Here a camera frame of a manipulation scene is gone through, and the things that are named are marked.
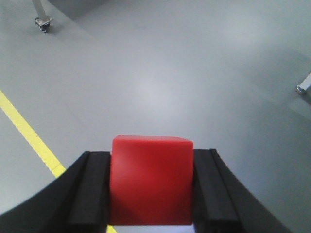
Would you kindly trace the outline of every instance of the black rubber pad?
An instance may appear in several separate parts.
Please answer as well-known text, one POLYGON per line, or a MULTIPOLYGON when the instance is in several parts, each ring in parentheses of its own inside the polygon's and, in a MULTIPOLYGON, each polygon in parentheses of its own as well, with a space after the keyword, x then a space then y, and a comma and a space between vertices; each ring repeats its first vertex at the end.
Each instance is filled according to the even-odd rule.
POLYGON ((69 232, 106 232, 110 153, 91 152, 67 221, 69 232))
POLYGON ((248 233, 291 233, 233 175, 215 149, 210 150, 234 207, 248 233))
POLYGON ((194 227, 196 233, 242 232, 222 177, 209 150, 194 150, 194 227))

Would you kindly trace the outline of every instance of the red block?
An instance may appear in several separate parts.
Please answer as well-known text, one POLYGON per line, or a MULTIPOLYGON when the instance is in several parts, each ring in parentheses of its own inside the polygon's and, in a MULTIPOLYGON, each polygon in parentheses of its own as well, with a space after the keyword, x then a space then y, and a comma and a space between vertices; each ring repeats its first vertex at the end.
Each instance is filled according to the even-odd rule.
POLYGON ((117 136, 111 157, 109 224, 192 224, 192 179, 192 141, 117 136))

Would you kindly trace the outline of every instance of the yellow floor marking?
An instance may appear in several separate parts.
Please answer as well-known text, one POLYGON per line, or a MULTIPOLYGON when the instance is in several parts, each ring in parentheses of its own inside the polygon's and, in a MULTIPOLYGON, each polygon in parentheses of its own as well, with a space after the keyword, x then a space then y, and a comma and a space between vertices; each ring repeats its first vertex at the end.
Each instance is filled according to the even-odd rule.
MULTIPOLYGON (((47 145, 42 141, 42 139, 36 134, 32 127, 27 123, 23 116, 18 112, 18 110, 13 106, 13 104, 8 100, 4 93, 0 90, 0 107, 4 113, 8 116, 11 122, 27 140, 29 145, 35 150, 39 155, 45 165, 50 169, 53 175, 58 178, 63 174, 66 169, 56 158, 53 152, 47 147, 47 145)), ((116 230, 108 225, 107 233, 117 233, 116 230)))

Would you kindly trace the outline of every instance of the concrete floor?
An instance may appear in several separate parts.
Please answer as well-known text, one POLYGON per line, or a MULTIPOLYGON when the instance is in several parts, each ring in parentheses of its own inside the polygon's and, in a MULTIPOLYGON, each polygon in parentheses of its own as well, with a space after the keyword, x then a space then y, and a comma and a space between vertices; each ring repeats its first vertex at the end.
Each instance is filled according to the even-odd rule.
MULTIPOLYGON (((118 134, 217 148, 294 233, 311 228, 311 70, 306 0, 0 3, 0 90, 64 164, 118 134)), ((0 112, 0 213, 54 177, 0 112)), ((192 227, 116 227, 191 233, 192 227)))

